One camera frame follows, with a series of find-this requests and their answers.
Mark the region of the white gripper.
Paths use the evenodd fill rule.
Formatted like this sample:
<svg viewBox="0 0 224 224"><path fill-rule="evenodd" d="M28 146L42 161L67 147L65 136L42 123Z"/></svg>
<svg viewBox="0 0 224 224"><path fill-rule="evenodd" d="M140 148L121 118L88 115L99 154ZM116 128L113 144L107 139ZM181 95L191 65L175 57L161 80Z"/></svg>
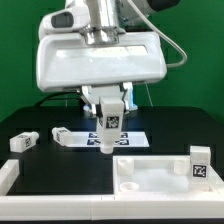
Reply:
<svg viewBox="0 0 224 224"><path fill-rule="evenodd" d="M81 87L84 108L93 116L101 115L98 87L121 84L125 111L131 111L131 82L155 83L166 72L159 35L125 32L114 7L70 6L40 23L38 88L59 92Z"/></svg>

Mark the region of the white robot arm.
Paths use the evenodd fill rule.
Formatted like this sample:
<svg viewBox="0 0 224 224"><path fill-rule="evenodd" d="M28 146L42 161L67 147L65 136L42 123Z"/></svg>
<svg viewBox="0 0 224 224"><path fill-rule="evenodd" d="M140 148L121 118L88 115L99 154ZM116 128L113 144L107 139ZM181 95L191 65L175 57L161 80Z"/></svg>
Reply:
<svg viewBox="0 0 224 224"><path fill-rule="evenodd" d="M43 92L78 90L87 109L99 115L109 104L115 114L133 109L133 86L162 80L165 62L158 28L148 15L180 0L66 0L65 8L39 26L36 80Z"/></svg>

